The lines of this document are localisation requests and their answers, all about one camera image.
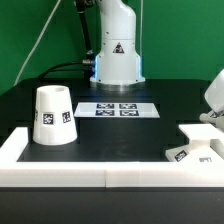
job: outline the white cup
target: white cup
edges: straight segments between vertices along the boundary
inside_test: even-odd
[[[63,145],[77,138],[69,88],[37,89],[33,140],[42,145]]]

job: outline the black table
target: black table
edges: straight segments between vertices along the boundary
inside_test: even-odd
[[[76,118],[78,139],[61,147],[32,142],[36,88],[60,84],[78,102],[154,103],[159,119]],[[27,79],[0,97],[1,143],[28,127],[27,161],[164,161],[165,150],[186,144],[178,124],[200,123],[208,112],[201,80],[147,80],[145,89],[114,93],[85,80]],[[222,223],[222,188],[1,188],[4,223]]]

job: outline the green background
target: green background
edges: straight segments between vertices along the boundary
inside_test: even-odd
[[[140,0],[124,2],[136,11],[139,27]],[[13,86],[55,3],[56,0],[0,1],[0,94]],[[224,68],[223,9],[223,0],[145,0],[143,75],[151,79],[212,80]],[[89,9],[86,15],[97,53],[98,8]],[[84,57],[73,0],[63,0],[20,80],[36,77],[55,64]]]

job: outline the warning label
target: warning label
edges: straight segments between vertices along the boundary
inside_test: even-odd
[[[116,48],[114,49],[113,53],[115,54],[124,54],[124,49],[121,46],[121,43],[118,43]]]

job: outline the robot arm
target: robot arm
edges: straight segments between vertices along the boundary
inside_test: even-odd
[[[76,0],[88,54],[92,54],[84,10],[97,3],[101,16],[101,51],[95,58],[90,85],[126,91],[144,85],[142,63],[135,50],[136,15],[122,0]]]
[[[215,124],[217,128],[224,131],[224,70],[214,79],[205,92],[205,100],[212,111],[208,114],[201,114],[200,120],[203,123]]]

